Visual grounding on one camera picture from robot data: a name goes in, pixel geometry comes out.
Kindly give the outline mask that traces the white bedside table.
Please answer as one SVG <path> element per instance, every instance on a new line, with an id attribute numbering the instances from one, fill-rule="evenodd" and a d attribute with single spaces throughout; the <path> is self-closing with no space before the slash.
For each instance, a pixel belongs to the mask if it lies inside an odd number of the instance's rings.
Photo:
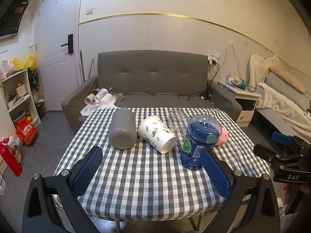
<path id="1" fill-rule="evenodd" d="M 255 108 L 261 95 L 256 92 L 251 92 L 248 90 L 241 90 L 237 86 L 231 86 L 226 82 L 218 82 L 221 87 L 224 87 L 234 96 L 234 99 L 242 107 L 241 113 L 239 114 L 236 123 L 239 127 L 248 127 L 253 115 L 255 113 Z"/>

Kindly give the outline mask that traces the blue plastic bottle cup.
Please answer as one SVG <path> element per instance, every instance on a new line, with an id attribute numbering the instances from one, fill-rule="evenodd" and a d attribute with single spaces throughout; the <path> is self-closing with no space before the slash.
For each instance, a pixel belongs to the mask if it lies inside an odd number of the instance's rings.
<path id="1" fill-rule="evenodd" d="M 222 135 L 221 124 L 211 116 L 195 115 L 186 129 L 180 160 L 183 167 L 199 170 L 202 167 L 200 155 L 205 147 L 213 148 Z"/>

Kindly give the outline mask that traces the bed with white headboard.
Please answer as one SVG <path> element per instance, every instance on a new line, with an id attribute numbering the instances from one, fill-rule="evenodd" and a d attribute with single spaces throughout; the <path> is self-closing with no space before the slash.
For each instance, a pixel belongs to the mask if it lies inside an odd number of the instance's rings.
<path id="1" fill-rule="evenodd" d="M 310 141 L 310 92 L 284 69 L 278 56 L 264 59 L 253 54 L 249 60 L 249 86 L 260 94 L 256 110 L 285 135 Z"/>

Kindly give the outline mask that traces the red gift bag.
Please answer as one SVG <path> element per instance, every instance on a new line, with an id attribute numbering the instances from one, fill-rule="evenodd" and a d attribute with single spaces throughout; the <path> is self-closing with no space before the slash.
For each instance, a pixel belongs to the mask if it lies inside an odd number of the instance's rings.
<path id="1" fill-rule="evenodd" d="M 16 135 L 26 146 L 30 146 L 35 142 L 38 136 L 38 130 L 28 119 L 23 118 L 20 122 L 16 123 Z"/>

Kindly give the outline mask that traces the checkered tablecloth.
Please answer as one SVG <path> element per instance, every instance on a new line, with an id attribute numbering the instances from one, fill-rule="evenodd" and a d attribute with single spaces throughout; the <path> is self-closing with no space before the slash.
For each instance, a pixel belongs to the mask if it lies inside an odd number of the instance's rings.
<path id="1" fill-rule="evenodd" d="M 159 153 L 138 138 L 129 150 L 109 142 L 113 109 L 97 110 L 74 136 L 55 170 L 71 169 L 93 146 L 103 151 L 101 166 L 79 202 L 85 212 L 112 221 L 175 220 L 215 211 L 224 203 L 203 170 L 182 166 L 182 143 Z"/>

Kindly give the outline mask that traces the white door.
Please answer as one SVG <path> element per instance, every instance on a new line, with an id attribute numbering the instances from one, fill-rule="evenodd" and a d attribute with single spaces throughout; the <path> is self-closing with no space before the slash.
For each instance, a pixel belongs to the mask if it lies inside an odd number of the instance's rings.
<path id="1" fill-rule="evenodd" d="M 47 110 L 61 110 L 61 101 L 81 81 L 75 53 L 69 55 L 67 36 L 75 41 L 78 0 L 42 0 L 35 21 L 34 39 L 39 78 Z"/>

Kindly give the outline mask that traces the white shelf unit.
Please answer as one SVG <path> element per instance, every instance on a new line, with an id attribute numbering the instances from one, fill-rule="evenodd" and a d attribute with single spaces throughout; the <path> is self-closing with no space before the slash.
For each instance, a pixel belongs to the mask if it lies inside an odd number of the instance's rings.
<path id="1" fill-rule="evenodd" d="M 35 127 L 41 123 L 28 72 L 20 70 L 1 81 L 1 137 L 16 137 L 16 123 L 27 116 Z"/>

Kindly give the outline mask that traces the grey cylindrical cup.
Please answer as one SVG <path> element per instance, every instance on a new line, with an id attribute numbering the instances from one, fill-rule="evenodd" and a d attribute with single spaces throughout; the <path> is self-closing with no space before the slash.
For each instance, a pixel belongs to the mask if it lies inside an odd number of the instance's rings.
<path id="1" fill-rule="evenodd" d="M 117 109 L 109 128 L 109 142 L 118 150 L 131 149 L 136 144 L 135 114 L 125 108 Z"/>

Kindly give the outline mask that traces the wall socket with plugs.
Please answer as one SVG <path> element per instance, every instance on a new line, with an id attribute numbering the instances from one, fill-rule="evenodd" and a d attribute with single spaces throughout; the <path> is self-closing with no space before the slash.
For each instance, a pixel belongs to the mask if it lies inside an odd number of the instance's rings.
<path id="1" fill-rule="evenodd" d="M 212 51 L 212 50 L 208 50 L 207 58 L 208 58 L 209 64 L 215 66 L 218 64 L 218 61 L 220 59 L 220 53 Z"/>

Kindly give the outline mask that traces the grey sofa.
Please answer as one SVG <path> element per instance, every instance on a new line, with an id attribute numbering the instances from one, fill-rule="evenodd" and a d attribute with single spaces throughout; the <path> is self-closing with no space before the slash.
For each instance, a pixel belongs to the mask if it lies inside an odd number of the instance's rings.
<path id="1" fill-rule="evenodd" d="M 89 78 L 61 102 L 73 133 L 86 121 L 80 111 L 96 88 L 124 93 L 116 106 L 218 108 L 236 121 L 242 107 L 216 82 L 207 79 L 204 55 L 163 50 L 124 50 L 98 54 L 98 75 Z"/>

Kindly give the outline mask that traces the pink hexagonal cup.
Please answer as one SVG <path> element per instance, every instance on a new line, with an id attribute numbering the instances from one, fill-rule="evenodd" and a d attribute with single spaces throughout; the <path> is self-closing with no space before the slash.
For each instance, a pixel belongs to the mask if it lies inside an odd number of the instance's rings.
<path id="1" fill-rule="evenodd" d="M 225 127 L 222 127 L 222 133 L 215 146 L 222 146 L 227 143 L 227 140 L 228 140 L 228 130 Z"/>

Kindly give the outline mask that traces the white paper cup green print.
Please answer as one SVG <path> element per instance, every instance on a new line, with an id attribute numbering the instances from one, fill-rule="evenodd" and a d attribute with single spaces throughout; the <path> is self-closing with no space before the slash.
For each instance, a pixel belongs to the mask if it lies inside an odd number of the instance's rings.
<path id="1" fill-rule="evenodd" d="M 144 119 L 138 127 L 138 134 L 161 154 L 169 152 L 178 139 L 157 115 Z"/>

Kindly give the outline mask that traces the clear bottle on sofa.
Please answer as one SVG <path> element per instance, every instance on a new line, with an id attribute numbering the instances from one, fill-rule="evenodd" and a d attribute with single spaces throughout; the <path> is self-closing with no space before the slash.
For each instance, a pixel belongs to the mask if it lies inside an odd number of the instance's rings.
<path id="1" fill-rule="evenodd" d="M 114 102 L 120 102 L 124 99 L 125 94 L 124 93 L 116 93 L 113 95 L 113 101 Z"/>

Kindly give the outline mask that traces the yellow plastic bag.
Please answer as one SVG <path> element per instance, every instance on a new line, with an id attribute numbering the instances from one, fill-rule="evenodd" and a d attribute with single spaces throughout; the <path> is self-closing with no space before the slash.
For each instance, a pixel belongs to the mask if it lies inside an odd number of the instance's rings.
<path id="1" fill-rule="evenodd" d="M 17 58 L 12 59 L 12 63 L 15 66 L 15 70 L 19 72 L 20 70 L 27 70 L 28 68 L 33 72 L 38 69 L 35 53 L 32 53 L 28 59 L 20 61 Z"/>

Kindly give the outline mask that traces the red fire extinguisher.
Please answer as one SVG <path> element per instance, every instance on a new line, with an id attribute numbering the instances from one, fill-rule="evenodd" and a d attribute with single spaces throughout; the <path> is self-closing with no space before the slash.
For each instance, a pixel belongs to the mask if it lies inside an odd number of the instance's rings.
<path id="1" fill-rule="evenodd" d="M 9 137 L 3 138 L 1 140 L 1 157 L 6 162 L 11 171 L 15 174 L 15 176 L 19 177 L 23 171 L 23 168 L 16 160 L 15 155 L 12 153 L 9 141 Z"/>

